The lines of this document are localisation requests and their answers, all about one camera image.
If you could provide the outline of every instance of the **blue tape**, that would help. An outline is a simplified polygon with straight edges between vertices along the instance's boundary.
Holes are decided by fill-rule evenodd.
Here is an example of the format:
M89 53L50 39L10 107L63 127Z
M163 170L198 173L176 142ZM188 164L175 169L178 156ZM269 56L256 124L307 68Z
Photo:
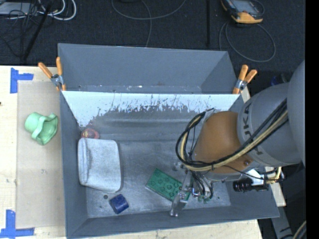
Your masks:
M15 237L26 237L34 234L34 228L15 229L15 212L6 210L5 229L1 229L0 238L15 239Z
M10 93L18 92L18 81L32 81L33 74L19 74L19 71L11 68Z

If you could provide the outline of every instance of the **green lego brick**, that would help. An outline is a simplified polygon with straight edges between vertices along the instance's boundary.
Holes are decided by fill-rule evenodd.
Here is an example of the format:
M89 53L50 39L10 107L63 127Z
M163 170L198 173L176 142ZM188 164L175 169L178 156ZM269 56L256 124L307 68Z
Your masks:
M170 201L174 200L181 186L182 183L180 181L174 179L168 174L165 174L157 168L146 184L146 187ZM188 200L189 195L190 193L188 192L186 195L186 200Z

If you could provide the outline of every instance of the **metal bracket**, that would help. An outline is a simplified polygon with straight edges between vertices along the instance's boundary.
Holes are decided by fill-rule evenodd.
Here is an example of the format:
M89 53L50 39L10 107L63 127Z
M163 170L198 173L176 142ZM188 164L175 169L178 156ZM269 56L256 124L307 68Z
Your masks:
M191 183L191 172L186 170L186 176L184 178L183 184L179 193L175 196L171 209L169 212L170 216L178 217L178 213L184 208L187 204L186 194L189 192L190 183Z

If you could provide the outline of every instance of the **green cup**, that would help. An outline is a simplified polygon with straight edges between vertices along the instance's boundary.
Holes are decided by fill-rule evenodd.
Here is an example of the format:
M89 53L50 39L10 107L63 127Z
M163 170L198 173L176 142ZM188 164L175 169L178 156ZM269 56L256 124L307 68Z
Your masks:
M49 116L31 113L25 120L24 128L31 133L32 139L41 145L45 145L57 132L58 117L54 113Z

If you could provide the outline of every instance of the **blue cube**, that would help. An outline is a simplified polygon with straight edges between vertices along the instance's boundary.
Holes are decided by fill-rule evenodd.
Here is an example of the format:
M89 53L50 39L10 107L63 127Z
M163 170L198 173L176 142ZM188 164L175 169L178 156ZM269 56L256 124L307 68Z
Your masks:
M122 194L119 194L110 200L110 205L116 214L121 213L129 207L128 202Z

